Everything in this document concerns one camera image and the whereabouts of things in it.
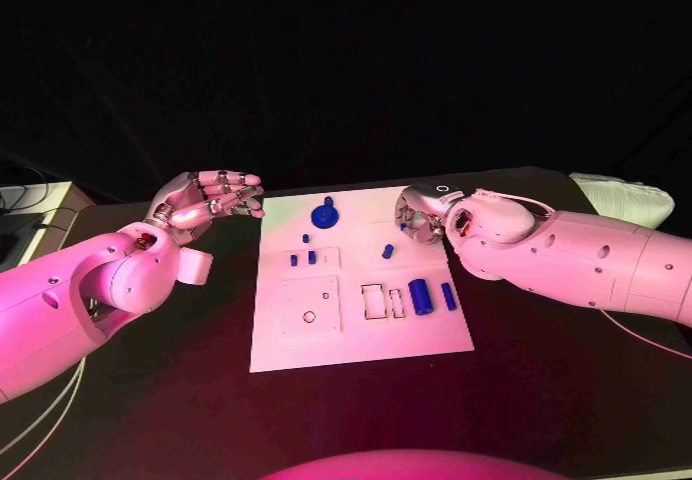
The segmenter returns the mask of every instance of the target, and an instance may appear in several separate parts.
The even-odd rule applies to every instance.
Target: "blue object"
[[[324,197],[324,205],[320,205],[310,214],[310,220],[317,228],[331,228],[338,221],[338,212],[334,208],[334,200]]]
[[[432,300],[429,299],[428,285],[422,278],[416,278],[408,282],[408,291],[411,292],[411,300],[413,301],[415,314],[422,316],[434,312]]]
[[[457,309],[457,302],[454,301],[454,295],[451,293],[451,287],[448,283],[442,283],[442,293],[444,293],[444,301],[447,302],[447,309],[455,310]]]
[[[385,245],[385,251],[382,253],[382,257],[386,258],[386,259],[392,258],[392,253],[393,253],[393,245],[386,244]]]

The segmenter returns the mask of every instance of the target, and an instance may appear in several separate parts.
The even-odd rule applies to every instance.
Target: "dark table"
[[[556,172],[526,168],[434,181],[592,213]],[[67,244],[140,220],[145,208],[86,209]],[[474,352],[249,374],[258,244],[259,222],[214,222],[193,245],[214,256],[207,284],[178,284],[158,310],[88,357],[72,410],[16,478],[256,478],[387,448],[477,452],[572,477],[692,466],[692,362],[628,336],[597,311],[477,279],[454,255]],[[679,340],[669,322],[625,317]],[[3,444],[69,375],[0,407]],[[1,457],[3,473],[47,428]]]

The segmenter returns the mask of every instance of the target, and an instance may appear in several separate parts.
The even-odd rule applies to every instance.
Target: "robotic hand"
[[[181,248],[212,219],[264,216],[259,177],[183,173],[142,222],[0,274],[0,403],[59,375],[168,297],[176,279],[202,285],[212,256]],[[95,300],[98,310],[86,305]]]
[[[520,200],[542,208],[533,214]],[[523,197],[447,185],[408,187],[395,222],[418,242],[447,236],[477,277],[506,279],[563,303],[692,326],[692,240]]]

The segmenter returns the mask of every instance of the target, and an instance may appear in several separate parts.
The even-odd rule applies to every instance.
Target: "pink robot arm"
[[[142,222],[0,274],[0,403],[47,382],[161,305],[176,280],[206,282],[212,256],[183,245],[214,217],[261,217],[252,198],[261,193],[255,175],[181,174]]]
[[[516,199],[484,190],[464,196],[444,185],[412,186],[399,197],[396,222],[419,242],[447,235],[477,277],[506,279],[571,305],[692,326],[692,240],[520,199],[545,211],[532,214]]]

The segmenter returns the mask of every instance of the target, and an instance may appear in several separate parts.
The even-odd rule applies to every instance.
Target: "white cloth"
[[[657,228],[669,217],[674,202],[659,188],[586,173],[572,173],[569,178],[579,186],[598,215],[648,228]]]

